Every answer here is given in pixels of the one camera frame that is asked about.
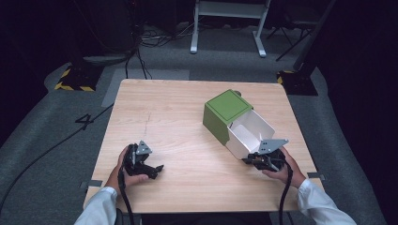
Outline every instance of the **metal stand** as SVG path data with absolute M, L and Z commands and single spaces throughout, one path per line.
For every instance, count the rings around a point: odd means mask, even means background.
M 197 53 L 199 15 L 203 15 L 259 19 L 260 22 L 258 24 L 257 31 L 253 31 L 253 37 L 260 57 L 266 57 L 267 54 L 260 36 L 268 14 L 269 3 L 270 0 L 267 0 L 264 5 L 196 0 L 191 53 Z

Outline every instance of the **wood grain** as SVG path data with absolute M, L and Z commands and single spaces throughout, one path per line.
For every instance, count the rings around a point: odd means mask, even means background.
M 277 83 L 124 80 L 92 179 L 105 183 L 121 150 L 143 140 L 153 151 L 145 163 L 164 169 L 127 191 L 134 213 L 277 211 L 284 184 L 235 159 L 202 124 L 205 103 L 227 89 L 238 90 L 274 127 L 273 138 L 289 140 L 285 147 L 305 174 L 316 172 Z M 98 189 L 90 187 L 84 203 Z M 296 195 L 290 188 L 285 210 L 297 210 Z M 117 207 L 126 211 L 121 198 Z

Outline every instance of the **black cable on floor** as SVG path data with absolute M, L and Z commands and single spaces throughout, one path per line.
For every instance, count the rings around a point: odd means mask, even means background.
M 137 57 L 138 57 L 138 59 L 140 60 L 141 69 L 142 69 L 143 72 L 144 72 L 144 77 L 145 77 L 146 80 L 148 80 L 148 78 L 147 78 L 147 76 L 146 76 L 146 73 L 147 73 L 148 71 L 147 71 L 147 69 L 146 69 L 146 67 L 145 67 L 145 62 L 144 62 L 144 60 L 141 58 L 141 54 L 140 54 L 140 49 L 139 49 L 139 48 L 137 49 Z
M 292 215 L 290 215 L 290 213 L 287 212 L 287 216 L 289 217 L 290 224 L 294 225 L 294 222 L 293 222 L 293 219 L 292 219 Z
M 126 60 L 126 64 L 125 64 L 125 72 L 126 72 L 126 79 L 129 78 L 129 72 L 127 70 L 127 65 L 129 64 L 130 59 L 132 58 L 133 53 L 130 54 L 129 58 Z
M 18 182 L 18 180 L 23 176 L 23 174 L 29 170 L 30 167 L 32 167 L 37 161 L 39 161 L 41 158 L 43 158 L 44 156 L 46 156 L 48 153 L 50 153 L 51 151 L 53 151 L 57 146 L 61 145 L 62 143 L 66 142 L 67 140 L 69 140 L 70 138 L 72 138 L 74 135 L 76 135 L 77 133 L 79 133 L 80 131 L 84 130 L 89 124 L 93 123 L 94 120 L 96 120 L 98 117 L 100 117 L 102 114 L 104 114 L 106 111 L 108 111 L 109 109 L 111 109 L 114 106 L 114 104 L 108 106 L 105 110 L 103 110 L 102 112 L 100 112 L 97 116 L 95 116 L 92 120 L 88 120 L 84 123 L 84 125 L 80 128 L 78 128 L 76 131 L 74 131 L 73 133 L 71 133 L 67 138 L 65 138 L 64 140 L 62 140 L 61 142 L 57 143 L 56 145 L 52 146 L 51 148 L 49 148 L 47 151 L 45 151 L 44 153 L 42 153 L 40 156 L 38 156 L 35 160 L 33 160 L 31 163 L 29 163 L 29 165 L 27 165 L 23 171 L 20 172 L 20 174 L 18 174 L 18 176 L 14 179 L 14 181 L 11 183 L 11 185 L 8 187 L 6 194 L 3 196 L 3 199 L 0 203 L 0 217 L 1 217 L 1 212 L 3 210 L 3 206 L 4 203 L 6 201 L 6 198 L 8 196 L 8 194 L 10 193 L 10 191 L 12 190 L 12 188 L 15 186 L 15 184 Z

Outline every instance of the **open box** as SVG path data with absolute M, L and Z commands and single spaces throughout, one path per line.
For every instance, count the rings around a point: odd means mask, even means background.
M 231 89 L 206 102 L 203 125 L 237 159 L 247 158 L 249 154 L 264 149 L 271 143 L 264 140 L 271 140 L 275 133 L 253 106 Z M 281 145 L 285 143 L 287 140 L 282 140 Z

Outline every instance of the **human hand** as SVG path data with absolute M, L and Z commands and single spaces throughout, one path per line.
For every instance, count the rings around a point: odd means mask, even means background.
M 280 147 L 280 149 L 284 154 L 284 158 L 286 159 L 287 163 L 289 163 L 289 165 L 293 171 L 292 183 L 290 185 L 295 188 L 299 188 L 301 186 L 302 182 L 304 182 L 304 180 L 306 179 L 306 177 L 304 176 L 304 174 L 302 174 L 301 170 L 299 169 L 299 165 L 289 155 L 287 150 L 283 146 Z M 282 169 L 278 172 L 263 170 L 263 174 L 267 175 L 269 178 L 281 180 L 285 184 L 287 183 L 287 165 L 286 164 L 284 164 Z
M 118 174 L 119 174 L 120 167 L 123 164 L 124 156 L 126 155 L 127 150 L 128 150 L 128 147 L 126 146 L 123 149 L 123 151 L 120 153 L 119 159 L 117 161 L 117 165 L 112 170 L 111 174 L 109 175 L 108 181 L 105 184 L 106 187 L 114 188 L 117 191 L 117 195 L 120 194 L 119 182 L 118 182 L 117 177 L 118 177 Z M 148 176 L 146 174 L 139 174 L 139 175 L 130 176 L 130 175 L 128 175 L 126 173 L 126 171 L 124 169 L 123 169 L 123 174 L 124 174 L 124 177 L 125 177 L 126 188 L 129 188 L 131 186 L 139 184 L 139 183 L 141 183 L 141 182 L 143 182 L 143 181 L 148 179 Z

